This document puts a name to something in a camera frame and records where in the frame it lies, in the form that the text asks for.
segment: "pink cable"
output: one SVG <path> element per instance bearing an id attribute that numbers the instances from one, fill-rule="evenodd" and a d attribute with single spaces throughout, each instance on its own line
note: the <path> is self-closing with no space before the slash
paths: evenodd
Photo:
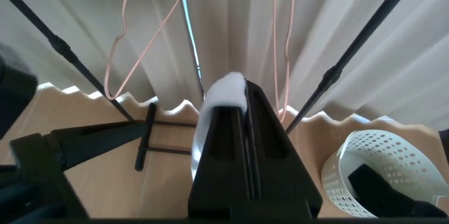
<path id="1" fill-rule="evenodd" d="M 145 56 L 145 54 L 147 53 L 147 51 L 149 50 L 149 48 L 153 44 L 153 41 L 155 40 L 156 36 L 162 30 L 162 27 L 166 24 L 168 18 L 171 16 L 171 14 L 175 10 L 176 6 L 180 2 L 180 0 L 176 0 L 175 4 L 173 5 L 173 7 L 168 12 L 166 18 L 162 21 L 162 23 L 159 26 L 159 28 L 157 29 L 156 33 L 154 33 L 154 36 L 152 37 L 152 39 L 147 44 L 147 47 L 145 48 L 145 50 L 140 55 L 140 57 L 138 58 L 137 62 L 135 62 L 134 66 L 131 68 L 131 71 L 128 73 L 128 76 L 123 81 L 123 83 L 120 86 L 120 88 L 117 91 L 117 93 L 115 95 L 110 95 L 108 86 L 109 86 L 109 73 L 111 71 L 111 66 L 112 66 L 112 58 L 114 57 L 114 52 L 115 52 L 115 48 L 116 48 L 117 43 L 125 35 L 126 30 L 127 30 L 126 18 L 125 18 L 125 9 L 126 9 L 127 1 L 128 0 L 123 0 L 123 6 L 121 8 L 121 19 L 123 21 L 123 31 L 117 38 L 115 38 L 114 43 L 112 44 L 111 53 L 109 53 L 109 58 L 108 58 L 108 61 L 107 61 L 107 67 L 106 67 L 106 72 L 105 72 L 105 95 L 110 100 L 114 100 L 114 99 L 116 99 L 117 97 L 119 97 L 121 95 L 121 92 L 122 92 L 123 88 L 125 87 L 126 83 L 128 83 L 128 80 L 131 78 L 131 76 L 133 75 L 135 69 L 138 67 L 139 63 L 142 61 L 143 57 Z"/>
<path id="2" fill-rule="evenodd" d="M 275 8 L 273 10 L 273 27 L 274 27 L 274 34 L 273 34 L 273 47 L 276 48 L 276 0 L 273 2 L 273 7 Z M 286 39 L 286 47 L 284 51 L 284 57 L 287 62 L 287 70 L 286 70 L 286 93 L 284 95 L 284 102 L 283 102 L 283 110 L 282 113 L 279 114 L 279 102 L 278 102 L 278 77 L 277 77 L 277 70 L 276 70 L 276 49 L 274 49 L 274 91 L 276 93 L 276 113 L 278 114 L 278 117 L 281 116 L 279 119 L 281 122 L 285 119 L 286 113 L 287 113 L 287 104 L 288 104 L 288 92 L 290 89 L 290 58 L 288 57 L 288 44 L 290 43 L 290 36 L 292 32 L 292 26 L 293 26 L 293 15 L 295 13 L 295 0 L 291 1 L 290 5 L 290 20 L 288 22 L 288 32 L 287 32 L 287 39 Z"/>

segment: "white curtain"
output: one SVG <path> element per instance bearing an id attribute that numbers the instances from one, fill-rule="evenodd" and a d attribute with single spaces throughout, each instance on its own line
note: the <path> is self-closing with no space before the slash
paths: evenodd
<path id="1" fill-rule="evenodd" d="M 113 39 L 121 32 L 123 0 L 25 0 L 65 39 L 102 81 Z M 261 85 L 274 104 L 273 0 L 187 0 L 204 91 L 229 71 Z M 295 0 L 290 39 L 288 104 L 300 109 L 384 0 Z M 115 91 L 175 0 L 130 0 L 128 35 L 118 46 Z M 277 60 L 282 104 L 283 48 L 290 0 L 278 0 Z M 403 124 L 449 127 L 449 0 L 402 0 L 344 69 L 340 80 L 308 115 L 325 110 L 341 119 L 352 112 L 387 115 Z M 7 0 L 0 0 L 0 42 L 13 47 L 39 75 L 60 88 L 92 86 L 49 46 Z M 127 86 L 136 100 L 157 95 L 163 108 L 203 94 L 185 12 L 178 6 Z"/>

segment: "laundry basket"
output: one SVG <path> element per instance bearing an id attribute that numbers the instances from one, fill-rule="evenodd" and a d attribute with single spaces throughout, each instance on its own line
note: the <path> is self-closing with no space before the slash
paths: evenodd
<path id="1" fill-rule="evenodd" d="M 397 191 L 414 200 L 437 203 L 449 197 L 449 186 L 434 164 L 401 137 L 382 130 L 352 132 L 325 162 L 321 182 L 331 202 L 356 216 L 376 218 L 355 199 L 348 176 L 367 164 Z"/>

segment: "white cloth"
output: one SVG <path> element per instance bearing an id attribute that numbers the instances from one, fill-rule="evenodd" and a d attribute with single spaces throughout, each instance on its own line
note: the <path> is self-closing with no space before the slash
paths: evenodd
<path id="1" fill-rule="evenodd" d="M 242 113 L 246 112 L 248 104 L 245 95 L 245 77 L 238 72 L 230 72 L 228 75 L 216 81 L 206 94 L 203 106 L 199 112 L 194 141 L 192 144 L 192 178 L 195 179 L 201 153 L 208 134 L 212 111 L 217 106 L 240 107 Z"/>

